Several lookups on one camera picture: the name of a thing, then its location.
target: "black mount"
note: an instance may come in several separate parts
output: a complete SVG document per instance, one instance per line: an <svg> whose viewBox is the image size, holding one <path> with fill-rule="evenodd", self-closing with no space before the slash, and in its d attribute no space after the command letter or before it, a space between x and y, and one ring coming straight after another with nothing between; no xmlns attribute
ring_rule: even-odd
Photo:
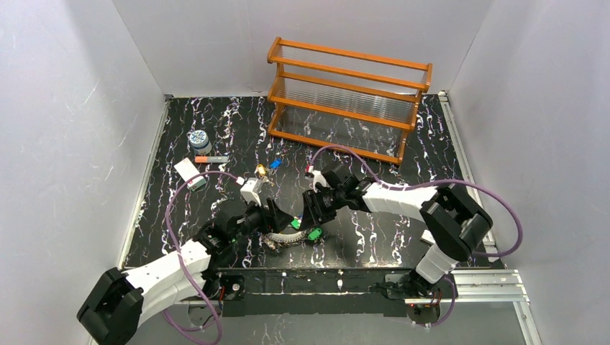
<svg viewBox="0 0 610 345"><path fill-rule="evenodd" d="M232 247L244 235L255 231L263 234L269 232L280 232L286 228L294 217L282 211L276 202L267 198L267 205L259 206L254 202L247 205L246 211L243 206L224 207L234 211L232 214L219 211L216 216L205 223L193 240L203 244L207 252L217 264L222 261L224 254L233 252Z"/></svg>
<svg viewBox="0 0 610 345"><path fill-rule="evenodd" d="M419 210L438 247L449 257L464 262L493 226L491 217L466 188L454 183L439 187Z"/></svg>
<svg viewBox="0 0 610 345"><path fill-rule="evenodd" d="M116 267L107 270L76 314L97 344L126 344L137 330L144 298L125 277Z"/></svg>
<svg viewBox="0 0 610 345"><path fill-rule="evenodd" d="M329 187L319 183L318 192L303 192L303 219L301 229L310 229L333 220L337 210L347 206L354 211L370 212L362 199L373 179L358 180L341 162L332 162L322 171Z"/></svg>

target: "green clip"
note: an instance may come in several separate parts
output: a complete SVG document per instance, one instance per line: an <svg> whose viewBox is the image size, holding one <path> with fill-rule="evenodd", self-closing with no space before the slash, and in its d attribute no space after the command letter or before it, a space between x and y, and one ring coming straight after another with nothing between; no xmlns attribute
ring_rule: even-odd
<svg viewBox="0 0 610 345"><path fill-rule="evenodd" d="M307 238L310 241L315 241L315 240L319 239L321 235L322 235L322 229L315 228L312 232L309 233L309 235L307 235Z"/></svg>
<svg viewBox="0 0 610 345"><path fill-rule="evenodd" d="M301 227L301 222L299 222L298 219L293 220L290 225L292 225L293 228L299 230L299 228Z"/></svg>

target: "jar lid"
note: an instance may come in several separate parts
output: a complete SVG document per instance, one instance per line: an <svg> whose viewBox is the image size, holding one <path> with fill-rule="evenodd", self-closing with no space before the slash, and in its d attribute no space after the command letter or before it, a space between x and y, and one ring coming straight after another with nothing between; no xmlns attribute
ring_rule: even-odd
<svg viewBox="0 0 610 345"><path fill-rule="evenodd" d="M201 144L205 144L208 141L208 136L206 132L202 130L197 130L191 133L191 135L188 137L188 140L191 142L191 145L198 146Z"/></svg>

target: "wooden rack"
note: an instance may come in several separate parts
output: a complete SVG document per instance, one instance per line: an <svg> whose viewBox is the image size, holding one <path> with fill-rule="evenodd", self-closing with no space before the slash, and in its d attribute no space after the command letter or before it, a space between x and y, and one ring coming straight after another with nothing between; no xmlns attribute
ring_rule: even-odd
<svg viewBox="0 0 610 345"><path fill-rule="evenodd" d="M268 100L276 104L276 111L268 128L269 135L297 142L325 146L331 142L313 139L276 129L286 106L308 109L367 121L400 129L394 155L383 155L353 147L359 155L400 164L404 156L406 137L415 128L417 108L422 94L428 91L432 64L412 63L377 55L350 52L330 47L282 40L277 37L267 55L268 63L276 63L276 79ZM285 66L305 74L285 71ZM311 74L330 75L318 78ZM350 80L367 80L387 89L399 86L404 92L394 93L377 88L332 80L343 75Z"/></svg>

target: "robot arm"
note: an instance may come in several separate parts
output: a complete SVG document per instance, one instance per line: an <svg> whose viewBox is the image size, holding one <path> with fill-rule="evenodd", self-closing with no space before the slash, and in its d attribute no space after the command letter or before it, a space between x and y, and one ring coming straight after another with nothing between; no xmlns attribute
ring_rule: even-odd
<svg viewBox="0 0 610 345"><path fill-rule="evenodd" d="M447 185L416 190L389 190L373 179L358 180L336 162L324 171L308 171L314 189L303 193L301 228L319 226L348 206L364 212L387 212L423 221L436 244L398 288L407 295L425 296L458 262L467 261L492 227L491 217L465 188Z"/></svg>
<svg viewBox="0 0 610 345"><path fill-rule="evenodd" d="M254 231L279 232L293 221L293 216L282 212L273 200L267 199L263 205L259 191L258 179L246 181L240 191L246 210L240 203L229 208L234 215L219 212L181 247L186 269L204 291L206 283L217 278L210 269L235 253L240 237ZM195 295L195 288L180 267L178 253L171 252L133 270L120 272L114 267L106 271L78 311L77 319L98 344L122 345L147 319Z"/></svg>
<svg viewBox="0 0 610 345"><path fill-rule="evenodd" d="M483 241L492 221L489 215L456 185L388 190L370 178L358 180L340 163L322 172L310 170L314 189L303 193L301 230L331 221L337 210L348 206L365 212L388 212L423 221L436 244L399 282L398 288L410 296L426 296L443 275L458 262L466 261ZM293 221L275 202L266 205L258 195L261 182L249 179L241 189L247 208L226 208L182 247L186 268L195 283L206 291L215 280L214 265L233 255L241 236L254 231L280 232ZM120 272L106 271L78 312L78 320L98 344L125 344L148 318L180 300L196 295L172 252L143 267Z"/></svg>

